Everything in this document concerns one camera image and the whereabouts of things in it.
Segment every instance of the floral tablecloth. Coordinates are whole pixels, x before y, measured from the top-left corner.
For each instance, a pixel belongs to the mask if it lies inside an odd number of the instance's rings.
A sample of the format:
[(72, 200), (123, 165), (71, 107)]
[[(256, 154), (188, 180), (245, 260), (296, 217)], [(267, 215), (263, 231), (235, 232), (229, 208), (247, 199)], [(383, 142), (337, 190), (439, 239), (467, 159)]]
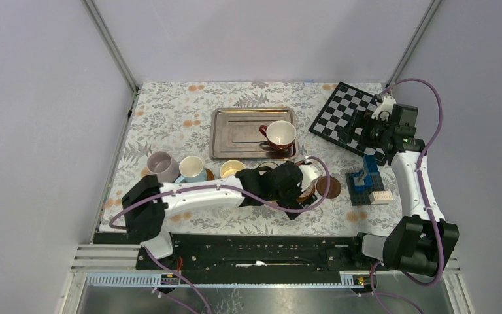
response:
[[(381, 84), (352, 84), (371, 94)], [(211, 114), (222, 107), (289, 107), (297, 115), (300, 156), (321, 158), (331, 175), (342, 185), (341, 194), (324, 201), (317, 209), (289, 220), (282, 211), (267, 207), (216, 208), (173, 216), (163, 228), (178, 233), (200, 234), (284, 234), (354, 236), (358, 232), (388, 235), (401, 219), (401, 202), (395, 176), (388, 166), (380, 167), (386, 190), (393, 193), (389, 205), (352, 207), (344, 174), (358, 171), (362, 159), (308, 131), (312, 121), (336, 84), (322, 83), (172, 83), (143, 84), (124, 143), (122, 157), (109, 196), (103, 205), (99, 230), (109, 228), (112, 216), (122, 210), (122, 196), (150, 172), (147, 157), (156, 151), (170, 153), (181, 161), (189, 155), (201, 157), (218, 177), (224, 161), (209, 158)], [(247, 167), (261, 162), (244, 161)], [(124, 219), (117, 224), (124, 225)]]

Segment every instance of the pink mug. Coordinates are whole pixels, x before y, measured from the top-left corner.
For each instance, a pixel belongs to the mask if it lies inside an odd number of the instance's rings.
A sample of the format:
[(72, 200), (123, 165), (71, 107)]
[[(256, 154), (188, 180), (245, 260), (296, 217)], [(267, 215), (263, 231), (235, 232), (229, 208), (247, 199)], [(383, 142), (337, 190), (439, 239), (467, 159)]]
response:
[(268, 126), (260, 126), (259, 131), (264, 135), (270, 147), (281, 152), (295, 144), (297, 130), (288, 121), (276, 121)]

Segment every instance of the silver tray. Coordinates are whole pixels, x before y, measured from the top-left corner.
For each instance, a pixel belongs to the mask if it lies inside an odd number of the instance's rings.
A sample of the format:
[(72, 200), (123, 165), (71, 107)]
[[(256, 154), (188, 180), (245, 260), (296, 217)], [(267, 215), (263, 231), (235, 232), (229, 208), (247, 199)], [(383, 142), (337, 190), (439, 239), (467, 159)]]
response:
[(212, 112), (209, 156), (211, 159), (292, 160), (299, 154), (297, 140), (286, 152), (273, 150), (259, 127), (285, 120), (296, 126), (290, 108), (220, 108)]

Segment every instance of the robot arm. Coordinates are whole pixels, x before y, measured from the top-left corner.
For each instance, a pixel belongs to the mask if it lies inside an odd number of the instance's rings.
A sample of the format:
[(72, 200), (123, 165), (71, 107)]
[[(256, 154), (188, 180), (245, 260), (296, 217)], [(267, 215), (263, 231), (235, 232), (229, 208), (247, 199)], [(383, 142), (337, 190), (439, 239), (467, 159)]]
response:
[[(133, 242), (141, 242), (155, 258), (165, 258), (173, 252), (169, 233), (161, 229), (165, 219), (186, 211), (205, 208), (262, 205), (236, 190), (221, 189), (221, 185), (250, 192), (264, 200), (276, 201), (283, 207), (303, 209), (316, 201), (316, 196), (313, 195), (302, 203), (297, 202), (297, 197), (321, 174), (322, 172), (311, 164), (297, 166), (293, 162), (286, 162), (274, 169), (244, 169), (235, 176), (198, 183), (159, 183), (156, 176), (149, 175), (141, 179), (122, 198), (124, 208), (151, 195), (174, 193), (126, 213), (127, 237), (131, 237)], [(177, 194), (176, 191), (180, 189), (184, 189), (184, 192)], [(290, 219), (297, 215), (288, 213)]]
[[(355, 111), (348, 125), (339, 137), (349, 143), (356, 128), (362, 133), (358, 142), (362, 145), (381, 148), (390, 163), (399, 186), (403, 218), (388, 237), (360, 234), (361, 253), (383, 261), (389, 269), (434, 276), (437, 273), (438, 250), (435, 237), (442, 240), (444, 263), (446, 264), (459, 238), (455, 224), (445, 222), (435, 201), (427, 172), (427, 158), (418, 157), (424, 149), (424, 142), (415, 139), (418, 109), (397, 105), (393, 97), (386, 95), (378, 109), (373, 112)], [(425, 208), (417, 169), (422, 178), (428, 203), (438, 224), (436, 235)]]

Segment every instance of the blue lego piece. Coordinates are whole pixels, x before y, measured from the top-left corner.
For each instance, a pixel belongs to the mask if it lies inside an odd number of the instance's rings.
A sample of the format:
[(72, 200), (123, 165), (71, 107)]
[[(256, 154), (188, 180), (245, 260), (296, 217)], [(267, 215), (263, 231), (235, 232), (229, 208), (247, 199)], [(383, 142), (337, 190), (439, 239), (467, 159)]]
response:
[(380, 173), (378, 171), (378, 165), (376, 164), (376, 158), (374, 157), (374, 155), (363, 156), (363, 165), (366, 172), (368, 172), (368, 174), (370, 175)]
[(366, 188), (371, 188), (373, 186), (373, 180), (370, 175), (367, 175), (365, 177), (365, 184), (364, 185), (355, 184), (354, 178), (359, 177), (361, 175), (361, 172), (362, 171), (351, 174), (351, 181), (353, 182), (353, 188), (355, 189), (355, 192), (364, 192)]
[(353, 183), (353, 189), (355, 190), (355, 192), (364, 192), (365, 191), (364, 185), (355, 185), (355, 178), (359, 177), (359, 175), (361, 175), (360, 171), (357, 173), (352, 173), (351, 174), (351, 183)]
[(365, 177), (365, 188), (371, 188), (372, 185), (373, 185), (372, 177), (371, 177), (371, 175), (367, 175)]

